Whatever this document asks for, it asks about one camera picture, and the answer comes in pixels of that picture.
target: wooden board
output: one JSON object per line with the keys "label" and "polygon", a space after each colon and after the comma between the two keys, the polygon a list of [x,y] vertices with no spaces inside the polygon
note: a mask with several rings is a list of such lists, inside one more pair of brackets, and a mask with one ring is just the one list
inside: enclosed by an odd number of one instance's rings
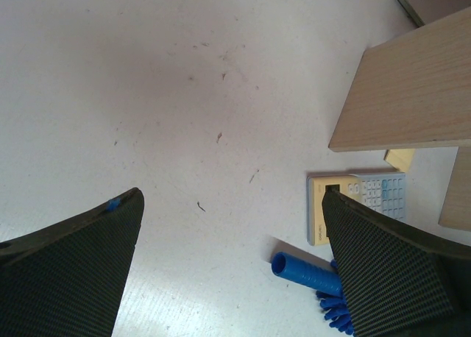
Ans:
{"label": "wooden board", "polygon": [[439,224],[471,230],[471,148],[460,147],[451,173]]}
{"label": "wooden board", "polygon": [[365,51],[333,151],[471,146],[471,8]]}

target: blue plastic tube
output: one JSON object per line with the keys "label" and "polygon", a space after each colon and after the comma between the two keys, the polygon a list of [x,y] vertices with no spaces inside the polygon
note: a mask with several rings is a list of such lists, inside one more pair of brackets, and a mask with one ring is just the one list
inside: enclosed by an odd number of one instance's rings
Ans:
{"label": "blue plastic tube", "polygon": [[342,297],[340,277],[334,272],[311,265],[285,252],[272,260],[272,271],[278,277],[316,289],[334,297]]}

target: blue brush bristles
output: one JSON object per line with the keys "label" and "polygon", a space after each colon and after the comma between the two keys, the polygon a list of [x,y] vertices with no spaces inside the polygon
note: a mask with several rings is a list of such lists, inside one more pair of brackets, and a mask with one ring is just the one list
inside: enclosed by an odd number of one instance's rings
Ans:
{"label": "blue brush bristles", "polygon": [[[337,262],[335,260],[330,265],[337,269]],[[320,299],[321,308],[326,311],[324,318],[332,320],[329,326],[336,328],[340,332],[345,332],[349,336],[354,336],[355,331],[352,325],[352,317],[347,308],[345,295],[342,294],[342,297],[334,297],[321,291],[316,291],[316,295]]]}

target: white floor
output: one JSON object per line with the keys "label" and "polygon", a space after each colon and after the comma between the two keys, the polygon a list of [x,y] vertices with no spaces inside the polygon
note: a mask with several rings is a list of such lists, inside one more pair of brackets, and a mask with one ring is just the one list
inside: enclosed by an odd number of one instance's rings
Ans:
{"label": "white floor", "polygon": [[[306,174],[388,168],[327,144],[362,52],[412,28],[395,0],[0,0],[0,239],[138,186],[115,336],[340,336],[266,259],[331,259]],[[455,154],[417,153],[408,220],[471,244],[437,225]]]}

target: calculator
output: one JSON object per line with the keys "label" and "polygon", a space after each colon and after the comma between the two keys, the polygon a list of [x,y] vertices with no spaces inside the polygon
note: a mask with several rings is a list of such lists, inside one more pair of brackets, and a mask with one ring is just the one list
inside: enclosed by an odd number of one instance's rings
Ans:
{"label": "calculator", "polygon": [[322,199],[328,188],[398,221],[406,221],[406,174],[351,174],[308,178],[308,242],[328,244]]}

